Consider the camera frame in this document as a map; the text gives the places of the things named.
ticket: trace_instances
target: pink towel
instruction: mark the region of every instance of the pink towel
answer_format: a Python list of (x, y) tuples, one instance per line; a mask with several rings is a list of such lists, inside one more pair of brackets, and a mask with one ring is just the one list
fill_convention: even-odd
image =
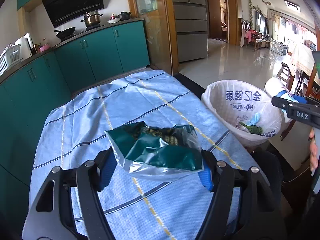
[(251, 42), (251, 31), (246, 31), (245, 37), (248, 39), (248, 42)]

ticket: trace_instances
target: white bowl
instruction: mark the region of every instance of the white bowl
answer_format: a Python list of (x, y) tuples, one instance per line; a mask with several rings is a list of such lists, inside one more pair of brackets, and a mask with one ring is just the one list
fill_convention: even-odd
[(108, 20), (108, 23), (117, 23), (118, 21), (120, 21), (120, 18), (115, 18), (115, 19), (112, 19), (112, 20)]

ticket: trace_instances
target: metal screw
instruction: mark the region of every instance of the metal screw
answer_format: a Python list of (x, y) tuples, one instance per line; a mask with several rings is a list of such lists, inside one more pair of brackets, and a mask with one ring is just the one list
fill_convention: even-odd
[(94, 165), (94, 161), (93, 160), (89, 160), (89, 161), (86, 161), (85, 162), (85, 166), (86, 167), (91, 167), (91, 166), (93, 166)]
[(253, 173), (258, 173), (259, 172), (259, 169), (257, 167), (251, 167), (251, 171)]
[(52, 172), (53, 173), (57, 173), (59, 171), (60, 171), (60, 167), (59, 166), (55, 166), (55, 167), (52, 168)]
[(227, 164), (226, 164), (224, 161), (218, 161), (218, 162), (217, 162), (217, 165), (218, 165), (220, 168), (224, 168)]

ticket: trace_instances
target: ceiling vent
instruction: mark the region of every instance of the ceiling vent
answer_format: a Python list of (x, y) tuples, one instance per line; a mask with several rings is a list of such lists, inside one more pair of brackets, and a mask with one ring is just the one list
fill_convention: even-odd
[(285, 2), (285, 4), (287, 5), (287, 7), (288, 7), (289, 9), (291, 9), (291, 10), (297, 12), (297, 13), (300, 13), (300, 12), (301, 12), (299, 5), (296, 5), (296, 4), (294, 4), (294, 3), (292, 3), (292, 2), (289, 2), (289, 1), (286, 1), (286, 0), (284, 0), (284, 2)]

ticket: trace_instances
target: kitchen countertop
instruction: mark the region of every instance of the kitchen countertop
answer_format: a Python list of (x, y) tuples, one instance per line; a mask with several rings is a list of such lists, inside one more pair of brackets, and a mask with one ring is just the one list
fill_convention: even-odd
[(21, 61), (20, 63), (18, 63), (17, 65), (11, 67), (10, 69), (8, 69), (7, 71), (5, 71), (1, 76), (0, 76), (0, 84), (5, 81), (8, 77), (10, 77), (11, 75), (13, 75), (16, 71), (18, 71), (19, 69), (23, 68), (25, 65), (29, 64), (31, 61), (45, 55), (46, 53), (50, 52), (50, 51), (53, 51), (55, 50), (56, 48), (59, 48), (63, 45), (65, 45), (66, 43), (70, 42), (70, 41), (74, 41), (78, 38), (81, 38), (83, 36), (86, 36), (90, 33), (93, 33), (93, 32), (96, 32), (96, 31), (100, 31), (100, 30), (103, 30), (103, 29), (106, 29), (106, 28), (110, 28), (110, 27), (114, 27), (114, 26), (118, 26), (118, 25), (122, 25), (122, 24), (126, 24), (126, 23), (131, 23), (131, 22), (138, 22), (138, 21), (143, 21), (144, 18), (141, 17), (141, 18), (133, 18), (133, 19), (130, 19), (130, 20), (125, 20), (125, 21), (120, 21), (120, 22), (117, 22), (117, 23), (112, 23), (112, 24), (109, 24), (109, 23), (106, 23), (106, 25), (103, 25), (103, 26), (100, 26), (100, 27), (97, 27), (97, 28), (94, 28), (92, 30), (89, 30), (89, 31), (85, 31), (85, 32), (82, 32), (82, 33), (79, 33), (75, 36), (73, 36), (72, 38), (70, 39), (67, 39), (65, 40), (64, 42), (60, 42), (58, 43), (57, 45), (53, 46), (52, 48), (50, 49), (47, 49), (46, 51), (43, 51), (43, 52), (40, 52), (40, 53), (37, 53), (23, 61)]

